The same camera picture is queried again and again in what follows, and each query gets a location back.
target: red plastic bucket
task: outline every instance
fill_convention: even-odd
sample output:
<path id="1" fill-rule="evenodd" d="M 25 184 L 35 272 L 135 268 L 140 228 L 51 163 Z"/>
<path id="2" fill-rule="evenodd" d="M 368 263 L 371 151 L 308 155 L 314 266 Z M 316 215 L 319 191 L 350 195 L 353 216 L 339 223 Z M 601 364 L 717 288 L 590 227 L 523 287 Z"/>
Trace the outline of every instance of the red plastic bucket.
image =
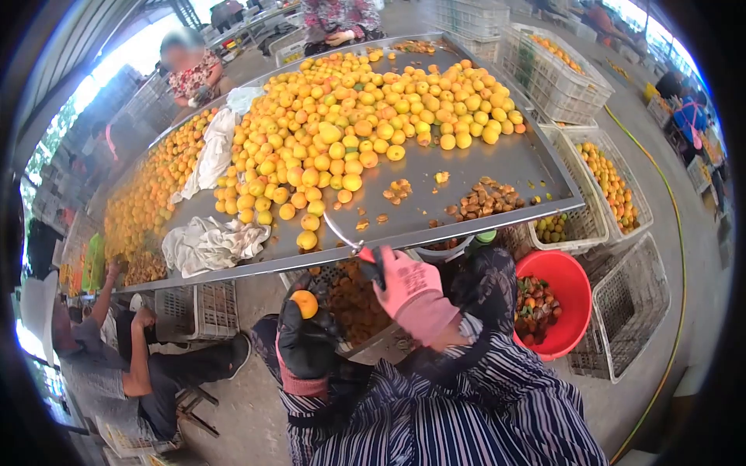
<path id="1" fill-rule="evenodd" d="M 591 320 L 591 284 L 583 267 L 570 254 L 562 251 L 534 251 L 515 265 L 518 279 L 533 275 L 549 283 L 559 300 L 562 315 L 547 330 L 541 344 L 528 349 L 542 361 L 551 361 L 570 352 L 580 341 Z M 526 347 L 513 331 L 513 341 Z"/>

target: green lid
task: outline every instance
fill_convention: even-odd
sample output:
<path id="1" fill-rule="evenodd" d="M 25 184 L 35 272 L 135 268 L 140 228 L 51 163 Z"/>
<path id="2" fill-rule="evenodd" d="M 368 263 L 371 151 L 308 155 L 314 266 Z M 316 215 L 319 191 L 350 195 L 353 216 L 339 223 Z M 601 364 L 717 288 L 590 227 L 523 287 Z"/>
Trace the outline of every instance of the green lid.
<path id="1" fill-rule="evenodd" d="M 497 234 L 498 234 L 497 230 L 479 233 L 477 235 L 477 241 L 479 241 L 480 243 L 490 243 L 492 242 L 493 239 L 495 239 L 495 236 L 497 236 Z"/>

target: black shoe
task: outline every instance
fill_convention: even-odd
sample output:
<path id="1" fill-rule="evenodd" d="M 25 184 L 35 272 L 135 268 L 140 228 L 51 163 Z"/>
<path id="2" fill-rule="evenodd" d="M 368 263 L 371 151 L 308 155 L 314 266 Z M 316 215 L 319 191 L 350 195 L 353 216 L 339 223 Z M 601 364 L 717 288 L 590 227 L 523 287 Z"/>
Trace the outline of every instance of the black shoe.
<path id="1" fill-rule="evenodd" d="M 233 380 L 238 371 L 248 361 L 248 357 L 251 356 L 251 341 L 249 341 L 248 335 L 241 332 L 234 336 L 231 340 L 231 351 L 233 353 L 231 359 L 232 368 L 231 376 L 228 377 L 228 380 Z"/>

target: green hose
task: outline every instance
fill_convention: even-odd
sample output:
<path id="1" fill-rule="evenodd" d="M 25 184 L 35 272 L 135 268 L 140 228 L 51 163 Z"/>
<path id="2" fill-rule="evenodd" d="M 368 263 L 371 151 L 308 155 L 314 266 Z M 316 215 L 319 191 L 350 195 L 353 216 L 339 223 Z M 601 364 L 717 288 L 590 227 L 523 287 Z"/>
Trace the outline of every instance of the green hose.
<path id="1" fill-rule="evenodd" d="M 635 136 L 632 135 L 625 127 L 624 125 L 617 120 L 617 118 L 614 116 L 613 113 L 611 113 L 611 110 L 609 110 L 609 107 L 607 105 L 604 105 L 604 108 L 606 109 L 606 112 L 611 116 L 617 125 L 632 139 L 635 144 L 637 144 L 637 147 L 640 148 L 640 150 L 648 156 L 648 159 L 653 163 L 653 166 L 658 171 L 658 174 L 663 179 L 663 183 L 665 183 L 665 187 L 668 190 L 668 195 L 671 197 L 671 203 L 674 205 L 674 213 L 676 214 L 676 223 L 679 228 L 679 246 L 681 248 L 681 282 L 682 282 L 682 297 L 681 297 L 681 315 L 679 317 L 679 328 L 676 331 L 676 339 L 674 340 L 674 347 L 671 349 L 671 356 L 668 358 L 668 364 L 665 366 L 665 372 L 663 373 L 663 377 L 661 377 L 660 382 L 658 382 L 658 388 L 656 388 L 655 393 L 653 394 L 653 397 L 651 398 L 650 402 L 648 403 L 648 407 L 645 408 L 645 412 L 642 413 L 642 416 L 637 421 L 637 424 L 635 424 L 635 427 L 632 429 L 632 432 L 627 436 L 627 438 L 624 439 L 624 443 L 621 444 L 621 447 L 619 447 L 619 450 L 617 450 L 616 453 L 614 453 L 614 456 L 611 458 L 611 461 L 609 461 L 610 464 L 614 464 L 616 460 L 619 458 L 621 453 L 624 451 L 625 448 L 627 448 L 627 445 L 632 441 L 632 438 L 635 436 L 635 433 L 637 432 L 637 429 L 642 425 L 642 423 L 645 421 L 645 417 L 650 412 L 651 408 L 653 407 L 653 403 L 655 403 L 655 400 L 658 398 L 658 395 L 660 394 L 660 391 L 663 389 L 663 385 L 665 384 L 666 379 L 668 378 L 668 374 L 671 373 L 671 367 L 674 365 L 674 358 L 676 357 L 676 351 L 679 348 L 679 342 L 681 341 L 681 332 L 684 328 L 684 314 L 686 313 L 686 258 L 684 255 L 684 236 L 681 231 L 681 217 L 679 216 L 679 207 L 676 205 L 676 199 L 674 198 L 674 193 L 671 191 L 671 187 L 668 185 L 668 180 L 665 179 L 665 175 L 661 171 L 658 164 L 655 162 L 655 159 L 648 151 L 645 150 L 644 147 L 642 147 L 642 144 L 638 142 L 637 139 L 635 139 Z"/>

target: stainless steel table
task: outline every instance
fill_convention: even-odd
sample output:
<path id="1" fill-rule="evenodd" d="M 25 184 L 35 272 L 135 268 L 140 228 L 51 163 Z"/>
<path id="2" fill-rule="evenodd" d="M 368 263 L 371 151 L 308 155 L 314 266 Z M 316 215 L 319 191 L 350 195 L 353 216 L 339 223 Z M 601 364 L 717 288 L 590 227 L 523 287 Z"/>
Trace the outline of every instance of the stainless steel table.
<path id="1" fill-rule="evenodd" d="M 447 69 L 450 65 L 468 58 L 476 64 L 480 61 L 471 53 L 464 50 L 447 34 L 424 34 L 413 37 L 393 37 L 375 42 L 365 42 L 338 49 L 341 52 L 365 53 L 366 47 L 381 47 L 388 54 L 390 46 L 403 40 L 439 40 L 443 38 L 452 51 L 438 48 L 433 56 L 428 54 L 412 54 L 397 52 L 395 60 L 382 59 L 371 63 L 374 72 L 385 73 L 396 67 L 404 69 L 412 61 L 421 61 L 417 67 L 426 69 L 430 64 L 436 64 L 440 69 Z M 272 76 L 282 72 L 294 71 L 298 64 L 293 63 L 274 72 L 254 79 L 243 86 L 262 86 Z M 373 248 L 378 245 L 390 245 L 392 248 L 406 249 L 441 242 L 443 240 L 472 235 L 484 231 L 495 230 L 512 224 L 523 223 L 556 212 L 573 210 L 582 207 L 585 202 L 580 195 L 577 185 L 570 177 L 559 156 L 540 131 L 537 123 L 526 111 L 526 101 L 517 92 L 516 106 L 524 114 L 527 130 L 524 135 L 501 136 L 496 145 L 487 145 L 474 138 L 469 149 L 443 151 L 440 147 L 430 148 L 417 145 L 414 139 L 404 143 L 406 157 L 398 162 L 390 162 L 380 157 L 382 163 L 363 173 L 363 187 L 354 193 L 353 201 L 347 203 L 340 210 L 332 210 L 331 204 L 336 200 L 336 191 L 330 187 L 323 189 L 327 212 L 332 219 L 353 239 L 364 239 Z M 217 100 L 208 107 L 222 104 Z M 433 176 L 438 171 L 449 171 L 450 180 L 436 186 Z M 461 197 L 466 195 L 471 186 L 482 176 L 489 176 L 499 183 L 510 184 L 515 187 L 521 198 L 528 201 L 534 195 L 542 198 L 542 202 L 535 206 L 524 207 L 511 212 L 476 218 L 470 221 L 456 223 L 454 218 L 447 215 L 444 209 L 452 204 L 458 204 Z M 412 194 L 402 200 L 398 206 L 392 205 L 383 196 L 384 189 L 399 178 L 406 178 L 411 183 Z M 214 208 L 215 198 L 212 191 L 199 192 L 191 200 L 183 202 L 176 209 L 174 217 L 167 224 L 168 228 L 186 225 L 192 217 L 213 216 L 219 221 L 229 221 L 232 217 L 218 213 Z M 363 217 L 358 215 L 357 208 L 366 210 Z M 189 279 L 184 279 L 178 272 L 174 276 L 157 282 L 143 283 L 118 289 L 117 292 L 138 292 L 142 290 L 162 289 L 211 281 L 232 280 L 256 274 L 266 274 L 279 271 L 289 271 L 308 268 L 349 257 L 349 247 L 336 247 L 337 238 L 324 224 L 316 232 L 319 237 L 318 252 L 299 254 L 295 239 L 302 231 L 297 215 L 290 221 L 283 221 L 277 215 L 278 206 L 273 206 L 272 213 L 275 222 L 272 225 L 272 236 L 277 241 L 264 243 L 265 249 L 255 258 L 244 265 L 220 271 L 211 271 Z M 389 216 L 388 222 L 377 224 L 376 217 L 382 213 Z M 370 225 L 359 231 L 355 225 L 361 218 L 368 218 Z M 428 221 L 434 219 L 445 225 L 430 229 Z"/>

